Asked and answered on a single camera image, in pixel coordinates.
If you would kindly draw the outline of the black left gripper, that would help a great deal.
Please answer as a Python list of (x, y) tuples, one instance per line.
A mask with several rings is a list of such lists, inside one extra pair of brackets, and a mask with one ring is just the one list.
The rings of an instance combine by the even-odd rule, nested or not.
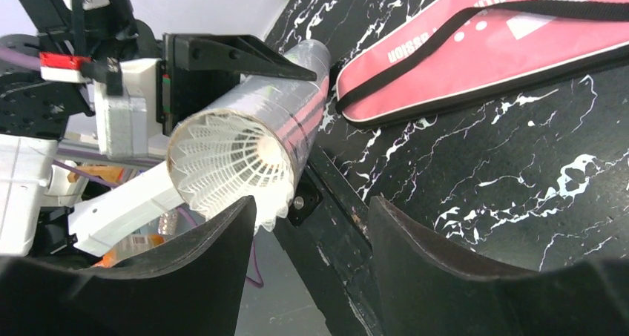
[(131, 0), (19, 0), (36, 34), (1, 38), (1, 133), (61, 137), (69, 118), (108, 134), (164, 132), (162, 42)]

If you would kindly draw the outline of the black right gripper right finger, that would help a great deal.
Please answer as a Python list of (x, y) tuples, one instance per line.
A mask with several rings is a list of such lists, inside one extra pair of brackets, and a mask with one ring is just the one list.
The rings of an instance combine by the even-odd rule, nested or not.
[(387, 335), (626, 335), (628, 262), (537, 272), (481, 256), (373, 197), (368, 232)]

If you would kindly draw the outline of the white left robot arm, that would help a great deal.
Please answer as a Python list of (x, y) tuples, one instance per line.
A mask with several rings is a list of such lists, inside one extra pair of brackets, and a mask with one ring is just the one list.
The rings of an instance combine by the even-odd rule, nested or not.
[(318, 40), (278, 53), (251, 35), (156, 39), (130, 0), (19, 0), (35, 36), (1, 39), (1, 252), (35, 254), (43, 195), (72, 115), (96, 119), (99, 152), (163, 161), (70, 210), (49, 254), (101, 257), (187, 205), (210, 220), (241, 197), (255, 229), (287, 217), (311, 152), (331, 57)]

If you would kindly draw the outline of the white shuttlecock tube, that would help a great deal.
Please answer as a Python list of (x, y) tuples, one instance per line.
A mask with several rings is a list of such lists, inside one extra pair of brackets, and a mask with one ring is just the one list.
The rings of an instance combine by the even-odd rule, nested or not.
[(246, 196), (255, 199), (260, 224), (288, 214), (323, 119), (331, 56), (325, 44), (307, 39), (285, 57), (315, 79), (250, 76), (171, 135), (171, 181), (206, 218)]

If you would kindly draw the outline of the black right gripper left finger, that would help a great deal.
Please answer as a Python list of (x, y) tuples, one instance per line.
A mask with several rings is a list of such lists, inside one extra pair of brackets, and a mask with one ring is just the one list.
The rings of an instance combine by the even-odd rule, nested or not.
[(1, 259), (3, 335), (233, 335), (256, 205), (244, 197), (208, 222), (110, 268)]

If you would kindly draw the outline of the white plastic shuttlecock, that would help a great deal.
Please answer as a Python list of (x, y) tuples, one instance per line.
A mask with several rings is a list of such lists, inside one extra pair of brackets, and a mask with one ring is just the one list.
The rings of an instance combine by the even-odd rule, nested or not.
[(294, 196), (294, 170), (278, 138), (262, 122), (234, 112), (200, 113), (180, 124), (167, 166), (185, 203), (207, 220), (253, 197), (254, 230), (272, 231)]

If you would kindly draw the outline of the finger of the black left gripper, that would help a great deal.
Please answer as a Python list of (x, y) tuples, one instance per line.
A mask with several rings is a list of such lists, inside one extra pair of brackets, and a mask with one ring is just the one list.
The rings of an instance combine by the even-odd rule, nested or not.
[(253, 35), (166, 33), (166, 62), (187, 71), (229, 73), (314, 81), (317, 74), (299, 66)]

